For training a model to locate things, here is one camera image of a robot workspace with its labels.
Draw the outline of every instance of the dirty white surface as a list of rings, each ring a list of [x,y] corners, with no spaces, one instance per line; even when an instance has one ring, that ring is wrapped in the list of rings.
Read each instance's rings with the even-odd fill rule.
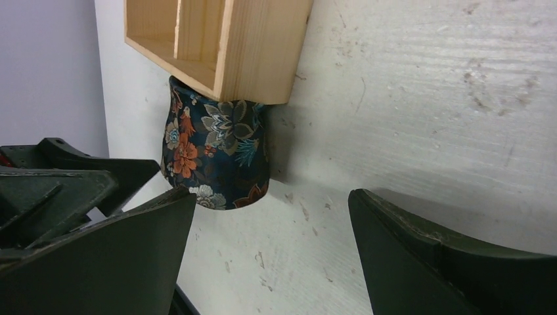
[[[159,159],[168,74],[123,43],[122,1],[95,3],[110,155]],[[556,49],[552,0],[315,0],[291,102],[269,116],[269,195],[197,209],[179,284],[202,314],[371,314],[353,188],[557,254]]]

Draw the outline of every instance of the red object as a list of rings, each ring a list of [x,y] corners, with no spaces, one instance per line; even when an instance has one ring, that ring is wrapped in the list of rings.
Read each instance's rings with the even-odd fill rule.
[[[10,161],[8,161],[8,159],[2,154],[0,154],[0,165],[12,167],[12,163],[10,163]]]

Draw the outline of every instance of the lavender wall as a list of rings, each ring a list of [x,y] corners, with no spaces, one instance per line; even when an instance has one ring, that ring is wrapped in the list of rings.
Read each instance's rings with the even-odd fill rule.
[[[94,0],[0,3],[0,145],[108,156]]]

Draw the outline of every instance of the wooden crate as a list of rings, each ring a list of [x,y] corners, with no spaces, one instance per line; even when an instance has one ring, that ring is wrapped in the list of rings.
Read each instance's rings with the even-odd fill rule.
[[[125,0],[125,42],[218,101],[288,102],[313,0]]]

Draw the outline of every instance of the floral fabric pouch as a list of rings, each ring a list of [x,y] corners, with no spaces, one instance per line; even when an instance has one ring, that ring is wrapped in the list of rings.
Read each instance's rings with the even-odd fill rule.
[[[235,209],[261,199],[269,187],[263,104],[216,102],[170,77],[171,105],[161,171],[209,209]]]

